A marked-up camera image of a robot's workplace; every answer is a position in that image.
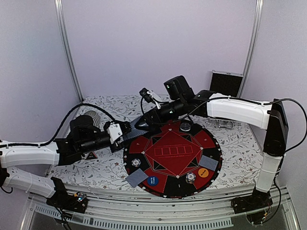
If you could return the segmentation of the white blue poker chip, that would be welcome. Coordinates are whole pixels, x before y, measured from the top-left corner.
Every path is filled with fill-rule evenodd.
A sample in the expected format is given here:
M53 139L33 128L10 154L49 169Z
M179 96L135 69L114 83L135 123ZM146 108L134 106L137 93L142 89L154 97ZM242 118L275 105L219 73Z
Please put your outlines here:
M135 167L135 168L138 168L138 167L140 167L140 165L141 165L141 160L135 158L135 159L133 159L133 160L131 161L131 165L132 165L133 167Z

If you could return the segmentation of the blue small blind button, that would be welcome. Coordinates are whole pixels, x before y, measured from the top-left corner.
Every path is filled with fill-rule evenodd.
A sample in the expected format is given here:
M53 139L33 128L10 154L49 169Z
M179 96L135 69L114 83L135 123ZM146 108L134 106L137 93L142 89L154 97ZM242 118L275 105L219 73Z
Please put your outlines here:
M157 186L159 183L159 179L156 176L149 176L146 182L149 186Z

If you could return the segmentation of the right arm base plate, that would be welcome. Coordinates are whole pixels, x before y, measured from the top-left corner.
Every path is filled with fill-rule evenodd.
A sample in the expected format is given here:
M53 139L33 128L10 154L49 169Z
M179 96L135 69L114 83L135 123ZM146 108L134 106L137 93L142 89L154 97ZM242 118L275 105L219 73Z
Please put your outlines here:
M253 190L251 195L238 196L231 200L231 207L235 214L269 207L272 204L270 192L264 193L256 189Z

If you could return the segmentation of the black white dealer button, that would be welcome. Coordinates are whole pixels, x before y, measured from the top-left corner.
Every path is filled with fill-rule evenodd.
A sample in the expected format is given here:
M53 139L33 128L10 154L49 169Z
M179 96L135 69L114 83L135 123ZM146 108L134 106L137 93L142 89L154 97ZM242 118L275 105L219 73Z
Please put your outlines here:
M191 130L191 124L187 122L183 122L180 124L180 130L184 132L189 132Z

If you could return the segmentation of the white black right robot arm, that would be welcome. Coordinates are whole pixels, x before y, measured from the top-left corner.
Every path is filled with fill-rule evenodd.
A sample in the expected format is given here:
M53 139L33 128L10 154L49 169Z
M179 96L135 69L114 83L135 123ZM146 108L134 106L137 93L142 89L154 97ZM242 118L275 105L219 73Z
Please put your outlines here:
M266 130L264 159L253 192L249 196L234 198L232 204L235 207L247 205L252 209L268 205L269 190L276 183L275 177L288 151L286 144L289 127L283 106L284 99L258 102L207 90L195 94L182 75L166 81L164 86L171 99L168 103L157 100L155 94L146 88L140 91L141 97L148 103L155 103L156 108L144 112L135 127L151 131L178 117L184 119L189 115L197 115L244 122Z

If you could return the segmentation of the dealt blue card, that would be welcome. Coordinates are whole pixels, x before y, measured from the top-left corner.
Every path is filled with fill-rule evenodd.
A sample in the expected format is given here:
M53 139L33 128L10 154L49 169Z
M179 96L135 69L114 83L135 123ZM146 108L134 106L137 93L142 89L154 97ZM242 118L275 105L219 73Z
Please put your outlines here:
M215 171L217 166L218 166L218 163L219 163L219 161L217 161L213 158L202 155L202 157L199 161L199 166L206 168L206 169L209 169L209 170L212 170L212 171Z
M142 169L137 169L126 178L126 181L131 187L135 188L147 178L148 175Z

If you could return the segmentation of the blue playing card deck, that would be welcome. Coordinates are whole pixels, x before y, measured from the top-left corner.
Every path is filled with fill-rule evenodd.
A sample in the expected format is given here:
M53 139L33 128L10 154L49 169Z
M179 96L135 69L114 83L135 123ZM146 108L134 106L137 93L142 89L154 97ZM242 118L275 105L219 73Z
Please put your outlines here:
M124 141L136 138L148 132L148 130L137 129L135 127L136 123L140 120L140 118L141 117L137 117L133 121L130 122L131 132L122 136Z

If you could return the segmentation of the orange big blind button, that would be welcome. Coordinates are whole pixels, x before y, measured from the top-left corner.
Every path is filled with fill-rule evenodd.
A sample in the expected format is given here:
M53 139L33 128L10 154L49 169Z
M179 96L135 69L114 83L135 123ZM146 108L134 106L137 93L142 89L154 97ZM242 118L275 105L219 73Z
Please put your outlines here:
M206 168L200 168L200 169L198 170L198 175L199 175L199 177L201 177L201 178L206 178L206 177L209 176L209 171L208 171Z

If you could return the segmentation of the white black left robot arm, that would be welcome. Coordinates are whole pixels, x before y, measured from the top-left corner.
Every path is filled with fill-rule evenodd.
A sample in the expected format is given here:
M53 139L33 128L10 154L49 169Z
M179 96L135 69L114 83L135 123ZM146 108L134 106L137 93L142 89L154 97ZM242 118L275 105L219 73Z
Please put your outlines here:
M104 129L94 125L89 115L80 115L70 121L66 138L53 136L47 142L12 143L0 145L0 186L16 187L27 192L53 199L61 208L71 204L71 195L58 178L45 178L16 169L17 165L71 165L86 153L109 147L112 152L122 148L121 137L131 131L129 122L114 117L105 123Z

